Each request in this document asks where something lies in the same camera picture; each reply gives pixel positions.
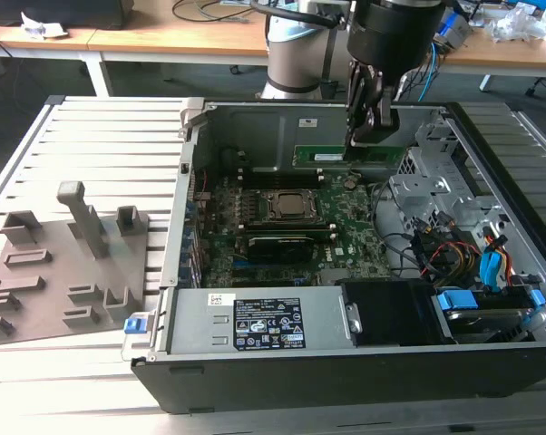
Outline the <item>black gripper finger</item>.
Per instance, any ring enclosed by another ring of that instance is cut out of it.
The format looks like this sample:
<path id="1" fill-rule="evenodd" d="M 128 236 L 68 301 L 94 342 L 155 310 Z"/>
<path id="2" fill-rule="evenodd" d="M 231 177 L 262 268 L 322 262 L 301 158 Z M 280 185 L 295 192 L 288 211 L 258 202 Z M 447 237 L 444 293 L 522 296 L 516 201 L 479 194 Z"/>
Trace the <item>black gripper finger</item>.
<path id="1" fill-rule="evenodd" d="M 399 130 L 398 111 L 392 107 L 394 97 L 395 87 L 387 84 L 383 74 L 379 73 L 373 80 L 369 100 L 369 143 L 382 142 Z"/>
<path id="2" fill-rule="evenodd" d="M 360 62 L 349 64 L 346 97 L 347 147 L 368 141 L 374 129 L 373 101 L 375 77 L 373 69 Z"/>

